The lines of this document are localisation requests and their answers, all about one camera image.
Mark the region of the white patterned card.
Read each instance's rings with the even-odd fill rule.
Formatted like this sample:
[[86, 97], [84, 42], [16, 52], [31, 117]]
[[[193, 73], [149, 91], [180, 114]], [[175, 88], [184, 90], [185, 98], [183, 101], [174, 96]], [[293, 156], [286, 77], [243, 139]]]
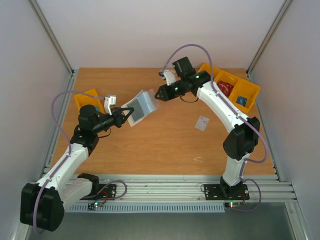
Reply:
[[195, 128], [204, 132], [206, 130], [208, 123], [209, 123], [209, 118], [201, 115], [195, 124]]

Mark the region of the beige card holder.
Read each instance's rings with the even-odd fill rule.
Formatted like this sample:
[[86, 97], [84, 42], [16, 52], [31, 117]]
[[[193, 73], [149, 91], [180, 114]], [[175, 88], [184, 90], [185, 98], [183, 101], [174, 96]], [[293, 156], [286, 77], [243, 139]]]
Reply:
[[127, 121], [131, 127], [141, 122], [144, 118], [146, 118], [152, 112], [155, 112], [161, 106], [160, 101], [155, 98], [154, 90], [149, 89], [149, 90], [141, 90], [134, 98], [126, 102], [121, 107], [128, 108], [127, 104], [132, 102], [135, 99], [138, 99], [139, 103], [141, 104], [145, 117], [143, 117], [138, 122], [133, 122], [133, 119], [130, 116]]

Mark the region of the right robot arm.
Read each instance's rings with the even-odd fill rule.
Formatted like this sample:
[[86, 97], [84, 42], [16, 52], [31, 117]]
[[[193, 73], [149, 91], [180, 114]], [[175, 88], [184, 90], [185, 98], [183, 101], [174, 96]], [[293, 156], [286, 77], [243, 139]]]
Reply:
[[167, 102], [192, 93], [223, 123], [228, 133], [223, 142], [227, 163], [220, 178], [219, 192], [224, 199], [231, 199], [243, 185], [241, 178], [246, 161], [259, 141], [260, 121], [256, 117], [249, 118], [235, 107], [212, 82], [211, 75], [205, 70], [196, 71], [187, 57], [175, 61], [173, 68], [158, 73], [166, 83], [158, 88], [154, 97]]

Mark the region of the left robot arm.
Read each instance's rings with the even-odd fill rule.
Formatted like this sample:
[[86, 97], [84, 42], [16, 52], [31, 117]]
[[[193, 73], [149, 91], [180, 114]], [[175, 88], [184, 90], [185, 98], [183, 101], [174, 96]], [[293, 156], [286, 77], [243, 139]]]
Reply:
[[113, 126], [120, 128], [133, 112], [133, 107], [114, 107], [110, 114], [101, 113], [90, 104], [81, 107], [78, 125], [63, 156], [45, 176], [22, 188], [20, 222], [35, 231], [53, 232], [72, 205], [81, 199], [96, 199], [101, 193], [97, 176], [82, 173], [73, 184], [67, 183], [96, 148], [98, 134]]

